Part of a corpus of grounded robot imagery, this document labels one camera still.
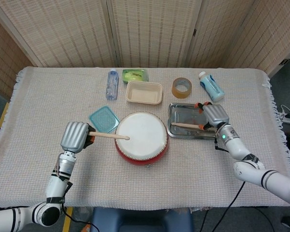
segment water bottle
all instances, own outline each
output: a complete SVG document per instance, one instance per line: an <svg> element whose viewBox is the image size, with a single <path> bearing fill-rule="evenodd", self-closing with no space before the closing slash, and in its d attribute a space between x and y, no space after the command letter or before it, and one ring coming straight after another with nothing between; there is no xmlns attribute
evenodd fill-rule
<svg viewBox="0 0 290 232"><path fill-rule="evenodd" d="M198 77L201 86L207 91L213 102L220 101L222 98L224 98L224 91L218 86L217 82L215 82L211 74L201 72Z"/></svg>
<svg viewBox="0 0 290 232"><path fill-rule="evenodd" d="M111 69L108 73L108 78L107 78L107 88L106 88L107 100L117 99L118 81L119 81L119 75L116 69Z"/></svg>

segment beige plastic tray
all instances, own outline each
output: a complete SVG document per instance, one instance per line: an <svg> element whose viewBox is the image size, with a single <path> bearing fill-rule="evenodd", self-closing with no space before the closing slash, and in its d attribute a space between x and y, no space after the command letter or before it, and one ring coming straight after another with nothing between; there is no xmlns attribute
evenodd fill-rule
<svg viewBox="0 0 290 232"><path fill-rule="evenodd" d="M162 85L159 83L130 81L126 88L126 100L143 104L159 104L162 101Z"/></svg>

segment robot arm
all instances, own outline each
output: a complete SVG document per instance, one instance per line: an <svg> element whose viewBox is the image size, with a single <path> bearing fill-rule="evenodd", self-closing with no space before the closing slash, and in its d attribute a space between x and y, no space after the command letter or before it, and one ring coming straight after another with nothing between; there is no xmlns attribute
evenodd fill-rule
<svg viewBox="0 0 290 232"><path fill-rule="evenodd" d="M75 154L93 143L89 131L96 131L87 123L70 122L64 132L61 146L64 153L58 156L47 189L46 202L32 207L19 207L0 211L0 232L17 232L29 223L54 225L60 216L65 194L72 186L69 182L76 158Z"/></svg>
<svg viewBox="0 0 290 232"><path fill-rule="evenodd" d="M229 117L221 105L204 105L203 110L208 123L218 129L218 138L237 160L234 163L236 178L258 185L290 204L290 178L278 171L265 169L263 163L250 153L234 128L228 124Z"/></svg>

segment wooden drumstick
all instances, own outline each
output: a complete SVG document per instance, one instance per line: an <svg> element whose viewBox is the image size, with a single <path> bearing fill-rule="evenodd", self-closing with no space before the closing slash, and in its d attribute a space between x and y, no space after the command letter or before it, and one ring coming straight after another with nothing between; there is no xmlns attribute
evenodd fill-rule
<svg viewBox="0 0 290 232"><path fill-rule="evenodd" d="M108 133L101 133L101 132L93 132L90 131L88 133L90 136L97 136L97 137L105 137L105 138L112 138L112 139L125 139L125 140L130 140L130 137L128 136L122 136L118 134L108 134Z"/></svg>
<svg viewBox="0 0 290 232"><path fill-rule="evenodd" d="M200 129L198 125L186 124L186 123L176 123L176 122L172 122L172 126ZM214 128L209 128L207 131L215 131L215 129Z"/></svg>

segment drum head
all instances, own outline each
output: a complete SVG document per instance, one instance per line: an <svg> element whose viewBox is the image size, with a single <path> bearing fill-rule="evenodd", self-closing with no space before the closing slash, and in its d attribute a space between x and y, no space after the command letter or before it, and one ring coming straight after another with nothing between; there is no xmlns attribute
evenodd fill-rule
<svg viewBox="0 0 290 232"><path fill-rule="evenodd" d="M163 122L155 115L137 112L122 120L116 134L130 140L115 140L119 150L134 160L149 160L158 156L167 145L167 132Z"/></svg>

